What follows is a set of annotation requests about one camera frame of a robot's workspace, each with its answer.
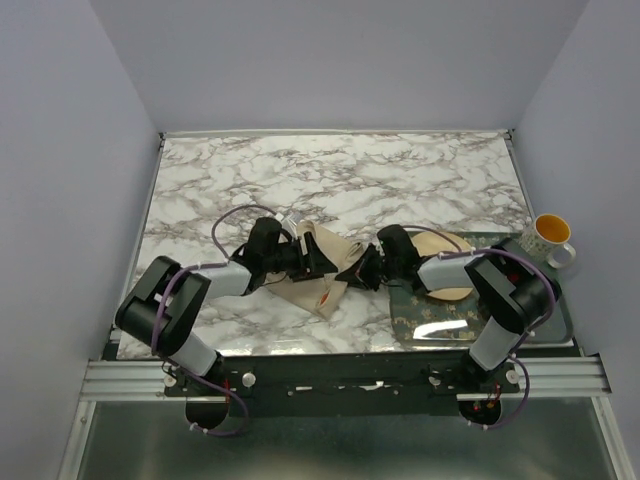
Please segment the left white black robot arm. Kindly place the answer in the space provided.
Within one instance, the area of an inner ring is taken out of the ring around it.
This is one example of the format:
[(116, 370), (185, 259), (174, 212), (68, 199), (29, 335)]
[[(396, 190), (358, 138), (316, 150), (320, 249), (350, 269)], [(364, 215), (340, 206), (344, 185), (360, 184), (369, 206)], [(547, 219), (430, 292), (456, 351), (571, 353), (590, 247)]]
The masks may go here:
[(154, 355), (188, 371), (188, 384), (209, 395), (221, 385), (221, 354), (193, 332), (207, 298), (249, 295), (269, 274), (283, 273), (296, 282), (337, 271), (313, 234), (293, 238), (281, 222), (262, 217), (225, 263), (182, 266), (167, 256), (155, 258), (120, 305), (115, 324)]

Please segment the beige cloth napkin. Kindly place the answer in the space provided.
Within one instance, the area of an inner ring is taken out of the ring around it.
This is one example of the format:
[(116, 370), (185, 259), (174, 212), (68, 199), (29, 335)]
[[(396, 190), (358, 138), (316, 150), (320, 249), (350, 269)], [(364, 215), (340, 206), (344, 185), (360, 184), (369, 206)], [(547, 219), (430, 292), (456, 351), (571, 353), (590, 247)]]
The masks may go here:
[[(297, 233), (311, 233), (322, 253), (332, 262), (341, 273), (347, 270), (365, 251), (360, 242), (352, 242), (342, 238), (338, 234), (309, 220), (297, 224)], [(266, 289), (285, 301), (302, 308), (303, 310), (328, 320), (337, 310), (344, 296), (347, 283), (336, 281), (336, 273), (326, 274), (319, 279), (293, 282), (285, 279), (281, 274), (273, 274), (267, 277), (269, 282), (276, 281), (273, 285), (267, 285)], [(328, 300), (320, 304), (321, 297), (330, 292)]]

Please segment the beige floral plate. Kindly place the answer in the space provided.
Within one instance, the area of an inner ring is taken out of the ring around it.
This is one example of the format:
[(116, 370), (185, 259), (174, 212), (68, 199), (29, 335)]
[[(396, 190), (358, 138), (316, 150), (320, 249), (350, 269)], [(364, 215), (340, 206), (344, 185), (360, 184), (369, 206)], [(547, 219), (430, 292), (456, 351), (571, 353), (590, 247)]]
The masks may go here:
[[(463, 238), (448, 232), (419, 232), (411, 241), (421, 257), (437, 256), (441, 252), (469, 252), (471, 245)], [(423, 279), (427, 281), (426, 295), (430, 298), (455, 302), (465, 299), (473, 290), (473, 284), (464, 266), (469, 258), (441, 262), (428, 267)]]

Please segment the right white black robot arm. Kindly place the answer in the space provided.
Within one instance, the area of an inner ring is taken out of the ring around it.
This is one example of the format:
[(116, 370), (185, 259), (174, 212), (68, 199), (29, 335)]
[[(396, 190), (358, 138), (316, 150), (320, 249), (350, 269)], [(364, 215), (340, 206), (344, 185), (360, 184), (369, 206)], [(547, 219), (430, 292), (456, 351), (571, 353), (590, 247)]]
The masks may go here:
[(421, 254), (409, 233), (394, 224), (336, 279), (376, 291), (395, 281), (414, 293), (473, 288), (489, 313), (484, 329), (454, 370), (456, 380), (480, 392), (496, 380), (496, 370), (532, 330), (553, 315), (562, 295), (550, 270), (534, 261), (512, 238), (477, 250)]

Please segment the aluminium frame rail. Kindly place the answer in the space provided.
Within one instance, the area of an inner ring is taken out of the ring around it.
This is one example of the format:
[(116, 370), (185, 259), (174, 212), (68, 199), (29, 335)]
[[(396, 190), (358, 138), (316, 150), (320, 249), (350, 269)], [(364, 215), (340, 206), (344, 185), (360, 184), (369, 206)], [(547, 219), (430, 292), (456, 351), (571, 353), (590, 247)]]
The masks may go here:
[[(605, 368), (597, 357), (524, 358), (515, 366), (515, 392), (531, 399), (592, 398), (612, 392)], [(195, 400), (196, 393), (175, 384), (159, 361), (96, 361), (86, 368), (81, 387), (83, 402), (143, 402)]]

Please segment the white floral mug yellow inside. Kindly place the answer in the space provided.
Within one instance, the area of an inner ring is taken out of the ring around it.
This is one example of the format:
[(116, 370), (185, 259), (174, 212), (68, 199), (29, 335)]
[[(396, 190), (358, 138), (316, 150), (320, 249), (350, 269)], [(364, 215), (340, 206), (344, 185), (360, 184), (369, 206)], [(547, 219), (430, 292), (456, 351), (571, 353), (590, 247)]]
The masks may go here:
[(572, 265), (577, 256), (570, 238), (571, 228), (562, 217), (541, 214), (522, 231), (518, 244), (535, 260), (563, 269)]

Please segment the teal floral serving tray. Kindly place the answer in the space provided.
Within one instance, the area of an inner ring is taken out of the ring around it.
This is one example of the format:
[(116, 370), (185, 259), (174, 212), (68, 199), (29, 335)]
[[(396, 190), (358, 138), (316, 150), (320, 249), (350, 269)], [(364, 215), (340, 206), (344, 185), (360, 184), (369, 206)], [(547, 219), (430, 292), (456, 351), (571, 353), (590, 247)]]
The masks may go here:
[[(472, 247), (497, 244), (508, 235), (500, 232), (456, 232)], [(415, 295), (394, 282), (388, 286), (391, 324), (397, 340), (408, 348), (469, 347), (489, 320), (489, 311), (475, 290), (465, 299), (446, 302)]]

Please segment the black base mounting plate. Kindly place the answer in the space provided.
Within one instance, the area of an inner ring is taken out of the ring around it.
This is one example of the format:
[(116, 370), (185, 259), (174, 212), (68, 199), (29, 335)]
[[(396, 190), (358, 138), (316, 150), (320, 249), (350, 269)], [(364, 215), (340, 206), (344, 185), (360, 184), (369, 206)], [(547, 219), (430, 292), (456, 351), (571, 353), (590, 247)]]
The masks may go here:
[(190, 428), (215, 436), (259, 418), (464, 414), (492, 425), (520, 390), (513, 365), (484, 373), (461, 351), (225, 357), (202, 377), (169, 362), (162, 371)]

